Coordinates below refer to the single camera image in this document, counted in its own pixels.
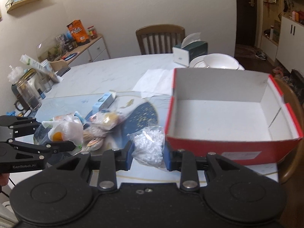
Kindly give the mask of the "brown cartoon snack packet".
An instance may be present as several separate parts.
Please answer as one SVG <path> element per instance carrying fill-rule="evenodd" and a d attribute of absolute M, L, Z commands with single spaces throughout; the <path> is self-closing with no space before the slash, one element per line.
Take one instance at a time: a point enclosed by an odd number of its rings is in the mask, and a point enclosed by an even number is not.
<path fill-rule="evenodd" d="M 83 130 L 83 146 L 82 151 L 96 151 L 100 149 L 104 143 L 108 132 L 100 128 L 88 127 Z"/>

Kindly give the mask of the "egg snack clear packet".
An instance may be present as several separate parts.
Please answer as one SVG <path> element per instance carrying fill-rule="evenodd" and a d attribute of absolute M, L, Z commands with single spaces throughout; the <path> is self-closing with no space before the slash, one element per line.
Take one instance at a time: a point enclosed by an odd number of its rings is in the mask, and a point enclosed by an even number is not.
<path fill-rule="evenodd" d="M 72 142 L 76 147 L 83 145 L 83 125 L 74 114 L 54 117 L 49 121 L 42 121 L 42 126 L 49 129 L 47 136 L 52 142 Z"/>

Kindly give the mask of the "bag of white pellets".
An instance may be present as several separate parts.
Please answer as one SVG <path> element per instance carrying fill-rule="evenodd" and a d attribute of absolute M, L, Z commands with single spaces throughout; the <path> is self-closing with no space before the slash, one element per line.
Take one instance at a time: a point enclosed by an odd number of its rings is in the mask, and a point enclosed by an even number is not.
<path fill-rule="evenodd" d="M 141 165 L 164 169 L 164 128 L 153 125 L 147 126 L 132 134 L 128 138 L 134 144 L 132 157 Z"/>

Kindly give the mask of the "round bread snack packet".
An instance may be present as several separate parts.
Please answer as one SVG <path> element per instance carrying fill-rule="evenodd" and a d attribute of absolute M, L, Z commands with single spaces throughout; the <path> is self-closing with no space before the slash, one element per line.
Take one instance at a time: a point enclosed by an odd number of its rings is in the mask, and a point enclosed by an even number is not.
<path fill-rule="evenodd" d="M 109 131 L 124 120 L 124 115 L 117 111 L 101 110 L 89 117 L 91 125 Z"/>

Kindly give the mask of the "light blue herbal oil box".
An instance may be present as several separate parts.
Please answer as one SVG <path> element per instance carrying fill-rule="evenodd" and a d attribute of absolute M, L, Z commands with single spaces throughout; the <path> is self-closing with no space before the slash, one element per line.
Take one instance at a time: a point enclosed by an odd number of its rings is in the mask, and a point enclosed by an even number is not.
<path fill-rule="evenodd" d="M 115 101 L 116 92 L 109 91 L 103 94 L 102 97 L 98 99 L 98 101 L 92 106 L 92 114 L 96 114 L 97 112 L 108 109 L 110 105 Z"/>

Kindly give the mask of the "white tube package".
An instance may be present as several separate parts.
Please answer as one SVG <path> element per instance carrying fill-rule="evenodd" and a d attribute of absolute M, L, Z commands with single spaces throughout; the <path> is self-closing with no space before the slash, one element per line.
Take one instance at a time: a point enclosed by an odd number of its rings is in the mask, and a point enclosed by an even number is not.
<path fill-rule="evenodd" d="M 30 58 L 29 56 L 23 54 L 20 58 L 20 61 L 25 64 L 29 65 L 30 67 L 34 68 L 35 70 L 38 70 L 41 73 L 44 73 L 46 75 L 52 76 L 54 73 L 51 70 L 48 70 L 46 67 L 44 67 L 40 62 L 34 60 L 33 58 Z"/>

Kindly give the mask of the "red white cardboard box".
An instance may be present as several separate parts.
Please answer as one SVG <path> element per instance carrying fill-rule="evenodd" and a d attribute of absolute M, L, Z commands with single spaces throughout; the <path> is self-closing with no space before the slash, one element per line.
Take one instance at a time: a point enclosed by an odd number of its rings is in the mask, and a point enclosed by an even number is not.
<path fill-rule="evenodd" d="M 272 75 L 248 70 L 176 68 L 165 137 L 196 156 L 215 152 L 242 165 L 276 163 L 269 132 Z"/>

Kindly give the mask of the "white paper towel sheet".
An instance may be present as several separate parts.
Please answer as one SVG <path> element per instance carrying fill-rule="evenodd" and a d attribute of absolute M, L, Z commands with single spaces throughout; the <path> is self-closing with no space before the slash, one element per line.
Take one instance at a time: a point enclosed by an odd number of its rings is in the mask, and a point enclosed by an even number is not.
<path fill-rule="evenodd" d="M 153 96 L 171 96 L 174 70 L 155 69 L 147 70 L 135 84 L 132 91 L 139 92 L 141 98 Z"/>

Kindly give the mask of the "white plate stack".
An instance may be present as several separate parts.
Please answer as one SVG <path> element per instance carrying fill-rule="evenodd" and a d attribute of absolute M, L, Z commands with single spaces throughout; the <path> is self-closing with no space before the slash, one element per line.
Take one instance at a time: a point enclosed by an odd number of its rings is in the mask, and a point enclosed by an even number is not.
<path fill-rule="evenodd" d="M 194 68 L 208 68 L 208 66 L 205 64 L 204 61 L 205 56 L 199 56 L 195 59 L 193 59 L 190 62 L 189 67 L 194 67 Z"/>

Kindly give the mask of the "white sideboard cabinet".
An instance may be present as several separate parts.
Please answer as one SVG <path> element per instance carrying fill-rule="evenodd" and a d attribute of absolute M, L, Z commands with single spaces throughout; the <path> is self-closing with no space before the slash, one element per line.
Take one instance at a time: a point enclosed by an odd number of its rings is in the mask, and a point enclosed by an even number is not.
<path fill-rule="evenodd" d="M 48 60 L 54 70 L 110 59 L 101 34 L 88 44 L 78 46 L 71 51 L 68 51 L 66 47 L 67 44 L 61 44 L 56 39 L 47 39 L 37 46 L 37 58 L 40 62 Z"/>

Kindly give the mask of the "orange snack bag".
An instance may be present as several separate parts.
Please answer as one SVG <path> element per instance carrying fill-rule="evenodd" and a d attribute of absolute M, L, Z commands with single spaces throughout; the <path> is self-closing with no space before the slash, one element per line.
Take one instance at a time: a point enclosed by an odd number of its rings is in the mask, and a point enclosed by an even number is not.
<path fill-rule="evenodd" d="M 77 45 L 81 46 L 90 43 L 90 37 L 88 36 L 80 20 L 72 21 L 67 25 L 67 28 Z"/>

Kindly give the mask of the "green tissue box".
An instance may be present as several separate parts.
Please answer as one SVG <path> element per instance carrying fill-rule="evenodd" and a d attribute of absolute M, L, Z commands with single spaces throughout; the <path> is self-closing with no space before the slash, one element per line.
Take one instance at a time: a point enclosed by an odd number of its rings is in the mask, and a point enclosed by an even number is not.
<path fill-rule="evenodd" d="M 173 61 L 185 67 L 190 66 L 190 62 L 203 55 L 208 54 L 208 42 L 201 39 L 201 33 L 192 33 L 184 40 L 172 47 Z"/>

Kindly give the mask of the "red lid jar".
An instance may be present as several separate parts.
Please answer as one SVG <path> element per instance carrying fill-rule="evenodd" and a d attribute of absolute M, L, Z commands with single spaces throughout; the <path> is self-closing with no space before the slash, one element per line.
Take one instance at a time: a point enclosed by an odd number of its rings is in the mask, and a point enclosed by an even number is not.
<path fill-rule="evenodd" d="M 96 29 L 95 29 L 94 26 L 88 27 L 88 32 L 89 32 L 89 35 L 90 35 L 91 39 L 95 39 L 95 38 L 98 37 L 98 34 L 97 34 Z"/>

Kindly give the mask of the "wooden chair behind table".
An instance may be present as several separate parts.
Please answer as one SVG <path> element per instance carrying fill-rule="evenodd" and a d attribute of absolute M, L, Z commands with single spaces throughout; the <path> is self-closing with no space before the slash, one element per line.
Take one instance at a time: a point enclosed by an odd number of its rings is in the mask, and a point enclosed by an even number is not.
<path fill-rule="evenodd" d="M 185 29 L 173 24 L 157 24 L 137 29 L 135 35 L 142 55 L 171 54 L 173 47 L 185 38 Z"/>

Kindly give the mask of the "wooden chair beside box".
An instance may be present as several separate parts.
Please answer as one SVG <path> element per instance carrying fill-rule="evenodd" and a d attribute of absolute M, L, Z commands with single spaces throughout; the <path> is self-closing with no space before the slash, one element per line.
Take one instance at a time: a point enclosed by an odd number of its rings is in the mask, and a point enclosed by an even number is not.
<path fill-rule="evenodd" d="M 275 103 L 279 106 L 271 119 L 269 132 L 275 143 L 274 159 L 278 181 L 286 183 L 303 159 L 303 108 L 290 86 L 281 79 L 272 78 Z"/>

